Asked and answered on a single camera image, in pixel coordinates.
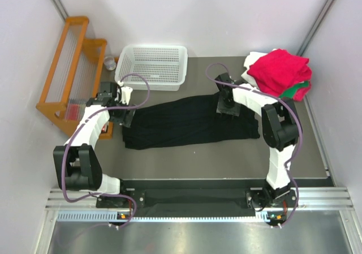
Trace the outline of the black t shirt blue logo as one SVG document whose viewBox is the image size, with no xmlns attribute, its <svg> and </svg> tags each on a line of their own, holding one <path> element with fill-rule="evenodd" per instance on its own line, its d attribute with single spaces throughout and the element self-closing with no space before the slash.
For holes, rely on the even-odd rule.
<svg viewBox="0 0 362 254">
<path fill-rule="evenodd" d="M 241 107 L 238 116 L 216 111 L 219 94 L 192 96 L 135 111 L 122 129 L 128 149 L 178 147 L 225 140 L 258 139 L 255 113 Z"/>
</svg>

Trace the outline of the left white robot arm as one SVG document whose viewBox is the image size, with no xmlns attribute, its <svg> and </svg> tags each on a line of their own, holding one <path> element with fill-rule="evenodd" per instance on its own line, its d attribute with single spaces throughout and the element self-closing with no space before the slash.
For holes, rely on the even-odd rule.
<svg viewBox="0 0 362 254">
<path fill-rule="evenodd" d="M 121 189 L 121 180 L 103 173 L 94 149 L 108 123 L 130 125 L 134 111 L 125 108 L 130 105 L 132 92 L 120 81 L 104 82 L 100 92 L 86 102 L 76 131 L 53 150 L 59 188 L 109 194 L 110 202 L 118 207 L 127 203 L 128 193 Z"/>
</svg>

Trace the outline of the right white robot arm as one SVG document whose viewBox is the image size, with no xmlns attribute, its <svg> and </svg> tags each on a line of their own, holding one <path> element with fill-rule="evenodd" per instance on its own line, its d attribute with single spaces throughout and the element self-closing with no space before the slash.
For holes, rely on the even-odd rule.
<svg viewBox="0 0 362 254">
<path fill-rule="evenodd" d="M 250 194 L 249 205 L 257 211 L 277 206 L 291 192 L 290 165 L 302 133 L 292 99 L 275 99 L 243 81 L 233 81 L 228 73 L 215 78 L 219 89 L 217 112 L 238 116 L 241 108 L 259 115 L 262 136 L 269 146 L 269 170 L 262 190 Z"/>
</svg>

